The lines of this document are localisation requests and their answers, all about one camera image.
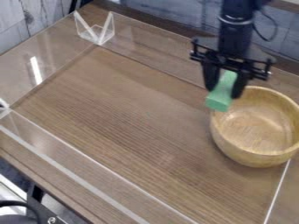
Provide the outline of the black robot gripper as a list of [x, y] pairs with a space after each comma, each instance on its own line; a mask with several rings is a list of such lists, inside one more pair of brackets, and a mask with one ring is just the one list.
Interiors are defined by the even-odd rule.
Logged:
[[250, 79], [267, 80], [270, 68], [276, 60], [251, 43], [252, 31], [256, 29], [251, 19], [232, 21], [220, 17], [219, 20], [216, 38], [191, 39], [191, 60], [202, 65], [204, 86], [208, 91], [212, 91], [219, 83], [222, 69], [236, 73], [231, 98], [238, 99]]

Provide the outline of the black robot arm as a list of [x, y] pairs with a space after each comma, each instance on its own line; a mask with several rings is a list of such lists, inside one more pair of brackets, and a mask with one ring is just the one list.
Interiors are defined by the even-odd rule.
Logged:
[[[271, 0], [223, 0], [218, 16], [218, 37], [191, 39], [190, 58], [200, 63], [207, 90], [211, 92], [216, 88], [222, 69], [236, 74], [232, 99], [242, 96], [250, 80], [268, 79], [271, 66], [276, 63], [275, 57], [252, 44], [254, 32], [264, 41], [272, 40], [276, 35], [276, 21], [264, 13], [264, 6], [270, 2]], [[275, 31], [270, 38], [258, 31], [258, 11], [274, 22]]]

